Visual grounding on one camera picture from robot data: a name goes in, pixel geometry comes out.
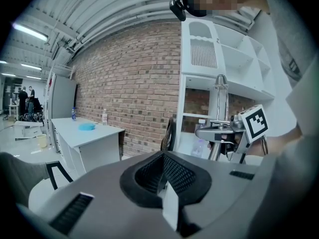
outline water bottle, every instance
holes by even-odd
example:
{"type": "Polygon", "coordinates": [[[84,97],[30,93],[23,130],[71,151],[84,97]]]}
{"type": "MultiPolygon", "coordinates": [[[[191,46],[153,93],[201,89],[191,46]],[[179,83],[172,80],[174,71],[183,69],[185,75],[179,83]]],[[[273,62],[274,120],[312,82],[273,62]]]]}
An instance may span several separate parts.
{"type": "MultiPolygon", "coordinates": [[[[206,120],[199,119],[198,124],[196,124],[196,126],[195,126],[195,131],[199,128],[205,127],[205,125],[206,125],[206,120]]],[[[193,149],[192,149],[190,155],[192,155],[194,157],[201,157],[204,147],[205,147],[205,141],[203,139],[199,139],[197,136],[195,136],[193,149]]]]}
{"type": "Polygon", "coordinates": [[[202,128],[202,127],[206,127],[206,120],[204,120],[204,119],[199,119],[198,120],[198,124],[196,124],[196,126],[195,126],[195,132],[196,132],[196,130],[197,129],[199,129],[199,128],[202,128]]]}
{"type": "Polygon", "coordinates": [[[201,157],[204,148],[205,148],[205,141],[203,139],[198,139],[194,143],[193,149],[191,150],[190,155],[192,155],[194,157],[201,157]]]}
{"type": "Polygon", "coordinates": [[[72,108],[72,120],[76,121],[75,107],[72,108]]]}
{"type": "Polygon", "coordinates": [[[102,113],[102,123],[103,125],[107,125],[108,124],[108,114],[106,113],[106,109],[103,109],[103,113],[102,113]]]}

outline white table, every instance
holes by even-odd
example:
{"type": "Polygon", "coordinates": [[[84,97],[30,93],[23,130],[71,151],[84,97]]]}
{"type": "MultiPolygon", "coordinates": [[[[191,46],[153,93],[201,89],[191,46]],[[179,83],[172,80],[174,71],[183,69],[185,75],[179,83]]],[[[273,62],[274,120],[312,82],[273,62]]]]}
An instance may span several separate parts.
{"type": "Polygon", "coordinates": [[[51,120],[57,136],[61,155],[70,169],[82,176],[94,168],[120,161],[119,133],[124,129],[102,125],[77,117],[51,120]],[[95,124],[91,131],[80,131],[83,123],[95,124]]]}
{"type": "Polygon", "coordinates": [[[9,105],[9,116],[11,116],[11,108],[16,109],[16,119],[19,120],[19,105],[9,105]]]}
{"type": "Polygon", "coordinates": [[[42,122],[16,121],[13,125],[15,139],[30,139],[42,134],[42,122]]]}

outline blue sponge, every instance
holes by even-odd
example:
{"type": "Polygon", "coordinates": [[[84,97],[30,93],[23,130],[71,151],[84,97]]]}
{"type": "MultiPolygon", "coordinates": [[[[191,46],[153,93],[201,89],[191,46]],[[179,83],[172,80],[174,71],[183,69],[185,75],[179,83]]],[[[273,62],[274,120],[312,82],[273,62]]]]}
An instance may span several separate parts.
{"type": "Polygon", "coordinates": [[[90,131],[95,129],[95,125],[93,123],[83,123],[79,125],[79,130],[81,131],[90,131]]]}

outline man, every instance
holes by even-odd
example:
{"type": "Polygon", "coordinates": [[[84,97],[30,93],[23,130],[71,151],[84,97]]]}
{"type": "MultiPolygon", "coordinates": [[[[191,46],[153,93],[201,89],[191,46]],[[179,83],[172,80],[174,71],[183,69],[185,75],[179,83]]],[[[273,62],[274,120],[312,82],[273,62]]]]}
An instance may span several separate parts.
{"type": "Polygon", "coordinates": [[[25,114],[25,100],[28,98],[28,94],[25,91],[25,87],[19,93],[19,113],[20,115],[25,114]]]}
{"type": "MultiPolygon", "coordinates": [[[[284,135],[267,138],[269,152],[281,153],[286,144],[300,139],[302,135],[315,135],[319,130],[319,101],[315,97],[319,80],[318,47],[287,0],[194,0],[196,9],[218,11],[220,14],[242,6],[259,8],[270,15],[277,32],[282,67],[294,88],[287,102],[298,125],[284,135]]],[[[248,154],[263,155],[259,141],[254,143],[248,154]]]]}
{"type": "Polygon", "coordinates": [[[31,116],[31,114],[33,114],[33,101],[34,101],[35,92],[32,89],[32,86],[29,87],[29,90],[31,91],[31,95],[29,97],[28,114],[29,114],[29,116],[31,116]]]}

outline fluorescent light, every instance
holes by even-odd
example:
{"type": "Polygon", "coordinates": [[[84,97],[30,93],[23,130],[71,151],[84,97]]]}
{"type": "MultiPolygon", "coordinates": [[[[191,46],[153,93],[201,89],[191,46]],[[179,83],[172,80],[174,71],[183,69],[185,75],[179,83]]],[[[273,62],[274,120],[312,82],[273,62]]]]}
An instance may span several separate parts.
{"type": "Polygon", "coordinates": [[[2,74],[2,75],[15,77],[15,75],[14,75],[14,74],[2,74]]]}
{"type": "Polygon", "coordinates": [[[38,77],[32,77],[32,76],[27,76],[28,78],[32,78],[32,79],[37,79],[37,80],[41,80],[41,78],[38,77]]]}
{"type": "Polygon", "coordinates": [[[30,34],[30,35],[32,35],[32,36],[34,36],[36,38],[39,38],[39,39],[41,39],[43,41],[47,41],[48,40],[47,36],[45,36],[43,34],[40,34],[38,32],[35,32],[35,31],[33,31],[33,30],[29,29],[29,28],[26,28],[24,26],[21,26],[19,24],[13,23],[12,26],[16,30],[19,30],[19,31],[22,31],[24,33],[30,34]]]}
{"type": "Polygon", "coordinates": [[[25,64],[21,64],[21,66],[25,66],[25,67],[30,67],[36,70],[42,70],[40,67],[36,67],[36,66],[29,66],[29,65],[25,65],[25,64]]]}

